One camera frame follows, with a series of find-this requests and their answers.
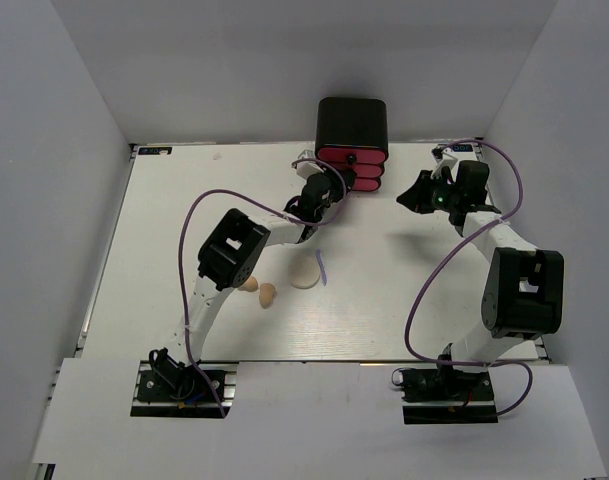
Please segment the black drawer organizer cabinet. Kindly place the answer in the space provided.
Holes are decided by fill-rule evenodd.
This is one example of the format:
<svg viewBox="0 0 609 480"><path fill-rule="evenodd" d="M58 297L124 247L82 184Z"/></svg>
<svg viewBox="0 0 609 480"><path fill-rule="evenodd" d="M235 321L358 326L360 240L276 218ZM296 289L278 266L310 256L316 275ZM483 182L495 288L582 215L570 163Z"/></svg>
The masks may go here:
<svg viewBox="0 0 609 480"><path fill-rule="evenodd" d="M374 98L325 97L318 103L314 153L326 146L387 150L384 101ZM353 165L328 163L338 170Z"/></svg>

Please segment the round beige powder puff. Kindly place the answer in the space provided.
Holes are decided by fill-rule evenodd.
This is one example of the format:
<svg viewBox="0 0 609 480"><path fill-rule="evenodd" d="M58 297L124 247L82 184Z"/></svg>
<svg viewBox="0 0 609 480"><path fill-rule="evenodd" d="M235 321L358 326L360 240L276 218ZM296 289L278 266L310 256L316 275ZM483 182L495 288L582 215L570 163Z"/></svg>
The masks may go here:
<svg viewBox="0 0 609 480"><path fill-rule="evenodd" d="M289 266L289 282L297 289L310 289L314 287L321 278L318 261L314 256L298 256L292 260Z"/></svg>

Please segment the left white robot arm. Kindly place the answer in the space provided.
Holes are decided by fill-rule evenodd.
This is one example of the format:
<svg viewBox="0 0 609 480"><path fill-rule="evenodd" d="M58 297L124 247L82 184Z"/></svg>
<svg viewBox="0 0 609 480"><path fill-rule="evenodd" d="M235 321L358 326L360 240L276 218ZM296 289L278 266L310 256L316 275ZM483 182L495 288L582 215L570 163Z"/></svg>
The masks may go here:
<svg viewBox="0 0 609 480"><path fill-rule="evenodd" d="M354 187L356 174L352 170L337 170L322 161L318 164L321 168L308 175L301 193L283 211L227 189L208 190L189 207L177 253L182 317L170 340L160 349L175 362L190 366L201 359L206 337L221 307L233 290L250 278L265 248L301 244L319 227L334 220L327 212L339 212ZM217 194L244 200L270 215L253 218L236 208L228 210L198 251L197 276L193 292L188 293L184 275L188 227L198 204Z"/></svg>

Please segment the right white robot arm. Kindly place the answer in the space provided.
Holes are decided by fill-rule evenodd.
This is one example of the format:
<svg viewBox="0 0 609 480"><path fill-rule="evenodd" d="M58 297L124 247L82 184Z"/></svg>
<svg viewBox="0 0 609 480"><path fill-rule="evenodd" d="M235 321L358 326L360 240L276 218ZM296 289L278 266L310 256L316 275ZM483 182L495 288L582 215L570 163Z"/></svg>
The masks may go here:
<svg viewBox="0 0 609 480"><path fill-rule="evenodd" d="M461 251L475 246L489 263L480 318L458 341L448 344L437 363L437 390L456 399L481 372L526 341L558 331L563 310L564 258L524 240L507 215L487 201L490 168L478 161L443 160L423 170L397 201L417 214L447 213L461 236Z"/></svg>

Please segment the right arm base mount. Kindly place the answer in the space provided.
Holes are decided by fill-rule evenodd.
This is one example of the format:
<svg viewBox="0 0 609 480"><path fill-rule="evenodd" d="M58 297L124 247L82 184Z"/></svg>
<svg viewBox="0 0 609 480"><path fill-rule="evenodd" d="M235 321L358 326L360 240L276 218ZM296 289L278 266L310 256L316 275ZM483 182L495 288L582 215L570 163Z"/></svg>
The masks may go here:
<svg viewBox="0 0 609 480"><path fill-rule="evenodd" d="M397 368L391 383L402 392L405 425L463 425L498 422L487 370L468 372L451 365Z"/></svg>

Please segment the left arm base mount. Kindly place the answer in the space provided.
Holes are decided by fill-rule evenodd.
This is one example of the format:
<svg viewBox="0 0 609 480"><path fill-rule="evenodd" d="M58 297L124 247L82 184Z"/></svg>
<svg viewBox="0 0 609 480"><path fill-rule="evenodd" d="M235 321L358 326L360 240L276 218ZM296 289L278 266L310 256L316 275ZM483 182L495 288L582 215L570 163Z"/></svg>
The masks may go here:
<svg viewBox="0 0 609 480"><path fill-rule="evenodd" d="M223 419L233 405L237 364L190 364L163 349L141 361L130 416L135 418Z"/></svg>

